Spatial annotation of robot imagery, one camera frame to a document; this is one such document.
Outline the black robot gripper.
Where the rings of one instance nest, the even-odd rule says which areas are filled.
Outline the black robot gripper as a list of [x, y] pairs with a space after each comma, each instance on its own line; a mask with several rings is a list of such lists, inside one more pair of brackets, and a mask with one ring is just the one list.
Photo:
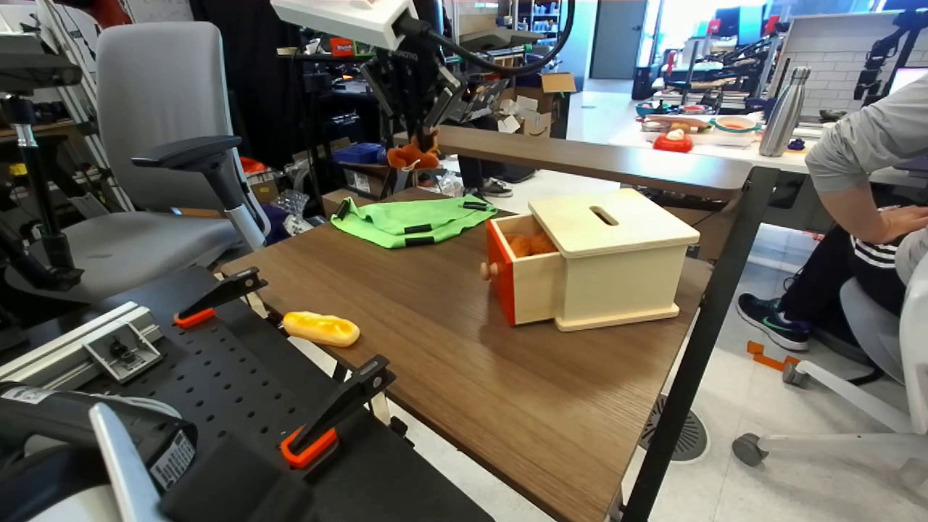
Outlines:
[[461, 108], [464, 77], [454, 75], [431, 38], [406, 38], [393, 53], [377, 48], [361, 77], [390, 128], [415, 144], [431, 144], [438, 124]]

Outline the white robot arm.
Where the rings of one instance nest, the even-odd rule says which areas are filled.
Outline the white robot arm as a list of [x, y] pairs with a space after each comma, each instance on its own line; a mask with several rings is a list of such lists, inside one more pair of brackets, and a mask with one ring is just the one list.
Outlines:
[[372, 46], [361, 77], [389, 122], [419, 144], [434, 141], [443, 111], [461, 82], [443, 67], [434, 8], [418, 0], [269, 0], [273, 11], [298, 28]]

